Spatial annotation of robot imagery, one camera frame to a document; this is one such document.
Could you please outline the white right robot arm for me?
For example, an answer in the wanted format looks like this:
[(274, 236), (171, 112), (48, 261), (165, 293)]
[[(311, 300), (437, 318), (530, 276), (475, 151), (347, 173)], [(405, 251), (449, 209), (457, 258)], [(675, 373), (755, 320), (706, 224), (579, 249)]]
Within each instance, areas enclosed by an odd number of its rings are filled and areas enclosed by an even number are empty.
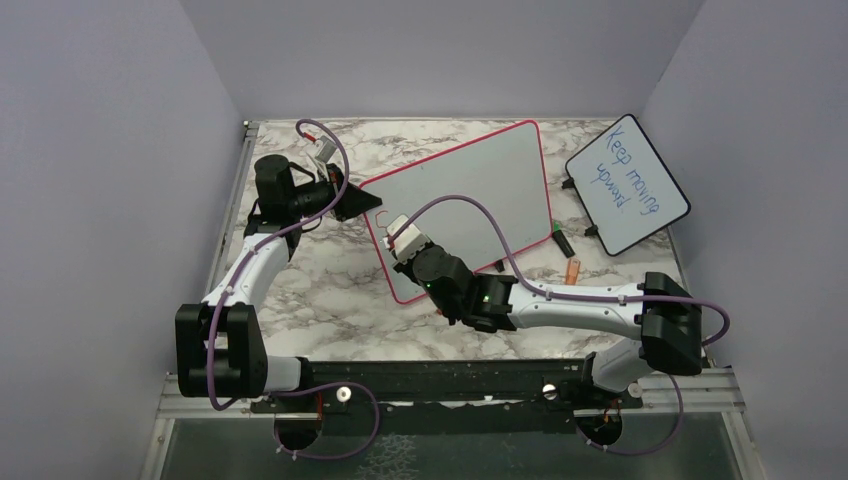
[(531, 284), (515, 275), (474, 273), (433, 243), (396, 259), (393, 268), (419, 285), (451, 325), (485, 333), (557, 327), (620, 336), (584, 361), (576, 384), (589, 406), (604, 405), (653, 372), (702, 371), (701, 309), (665, 274), (649, 272), (641, 283), (607, 288)]

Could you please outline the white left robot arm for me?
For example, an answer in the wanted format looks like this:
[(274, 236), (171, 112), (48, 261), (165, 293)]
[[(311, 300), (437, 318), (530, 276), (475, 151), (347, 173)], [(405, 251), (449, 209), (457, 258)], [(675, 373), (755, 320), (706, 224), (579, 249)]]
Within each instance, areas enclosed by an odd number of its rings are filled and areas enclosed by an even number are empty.
[(344, 222), (375, 209), (381, 198), (344, 182), (329, 163), (303, 184), (299, 165), (267, 155), (254, 165), (258, 198), (236, 262), (204, 299), (182, 305), (175, 316), (177, 378), (188, 398), (256, 398), (275, 392), (298, 411), (313, 401), (311, 369), (304, 358), (267, 354), (258, 311), (277, 275), (292, 259), (307, 224), (321, 213)]

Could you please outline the pink framed whiteboard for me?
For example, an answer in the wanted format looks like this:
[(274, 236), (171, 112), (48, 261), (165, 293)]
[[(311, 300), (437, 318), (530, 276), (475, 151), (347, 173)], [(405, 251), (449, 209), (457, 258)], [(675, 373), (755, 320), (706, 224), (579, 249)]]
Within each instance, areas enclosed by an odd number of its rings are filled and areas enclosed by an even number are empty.
[(396, 303), (424, 297), (423, 289), (394, 270), (384, 243), (388, 225), (412, 217), (438, 199), (413, 224), (474, 271), (518, 254), (552, 234), (551, 205), (541, 132), (534, 120), (499, 129), (409, 165), (368, 179), (361, 189), (381, 199), (366, 225)]

